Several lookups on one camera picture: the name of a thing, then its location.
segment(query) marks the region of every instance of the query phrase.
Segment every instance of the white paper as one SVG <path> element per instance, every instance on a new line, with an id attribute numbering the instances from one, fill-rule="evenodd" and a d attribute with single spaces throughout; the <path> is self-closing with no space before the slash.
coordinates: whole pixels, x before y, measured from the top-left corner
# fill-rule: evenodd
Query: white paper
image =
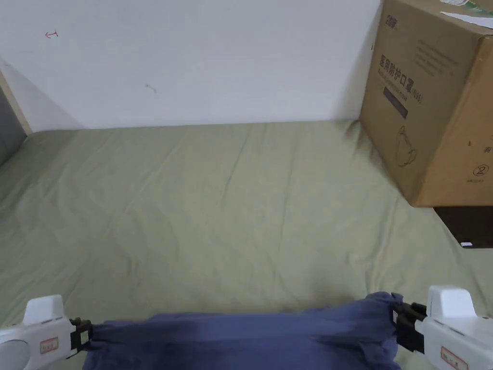
<path id="1" fill-rule="evenodd" d="M 455 6 L 463 6 L 466 5 L 469 0 L 440 0 L 445 4 L 455 5 Z"/>
<path id="2" fill-rule="evenodd" d="M 462 15 L 455 13 L 446 13 L 444 11 L 442 14 L 448 15 L 452 18 L 460 19 L 467 23 L 477 24 L 478 26 L 493 28 L 493 18 L 492 17 L 471 17 L 470 15 Z"/>

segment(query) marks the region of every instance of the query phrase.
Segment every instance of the red-bordered label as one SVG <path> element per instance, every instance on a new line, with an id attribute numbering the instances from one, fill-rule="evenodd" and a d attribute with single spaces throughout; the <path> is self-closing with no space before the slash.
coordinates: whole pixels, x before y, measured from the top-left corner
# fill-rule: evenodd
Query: red-bordered label
<path id="1" fill-rule="evenodd" d="M 442 360 L 452 366 L 456 370 L 469 370 L 469 366 L 459 356 L 454 355 L 447 348 L 442 347 L 441 350 Z"/>
<path id="2" fill-rule="evenodd" d="M 44 340 L 39 344 L 39 353 L 44 355 L 45 353 L 51 352 L 58 349 L 58 337 L 50 338 Z"/>

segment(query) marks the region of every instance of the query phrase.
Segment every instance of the gray headboard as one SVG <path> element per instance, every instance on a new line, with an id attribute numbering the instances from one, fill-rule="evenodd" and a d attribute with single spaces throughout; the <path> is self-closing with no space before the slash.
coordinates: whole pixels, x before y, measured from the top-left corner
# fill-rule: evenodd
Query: gray headboard
<path id="1" fill-rule="evenodd" d="M 27 134 L 19 121 L 19 115 L 22 113 L 1 73 L 0 87 L 0 165 L 2 165 L 16 152 Z"/>

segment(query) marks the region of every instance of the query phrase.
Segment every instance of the red pen mark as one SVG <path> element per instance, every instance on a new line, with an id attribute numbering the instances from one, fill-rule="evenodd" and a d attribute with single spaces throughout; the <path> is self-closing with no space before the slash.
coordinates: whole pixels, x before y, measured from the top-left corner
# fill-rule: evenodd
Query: red pen mark
<path id="1" fill-rule="evenodd" d="M 50 36 L 53 36 L 53 35 L 56 35 L 58 37 L 58 33 L 57 33 L 57 30 L 55 30 L 54 33 L 52 34 L 49 34 L 48 32 L 44 34 L 47 38 L 51 38 Z"/>

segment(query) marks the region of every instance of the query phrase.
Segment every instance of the mattress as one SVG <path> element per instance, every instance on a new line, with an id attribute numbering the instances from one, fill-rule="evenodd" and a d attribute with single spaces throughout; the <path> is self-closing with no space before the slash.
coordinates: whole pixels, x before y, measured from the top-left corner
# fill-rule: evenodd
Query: mattress
<path id="1" fill-rule="evenodd" d="M 61 294 L 99 323 L 290 312 L 375 291 L 468 289 L 491 314 L 493 251 L 409 206 L 358 122 L 29 135 L 0 167 L 0 324 Z M 84 355 L 55 369 L 80 369 Z M 405 369 L 425 369 L 400 351 Z"/>

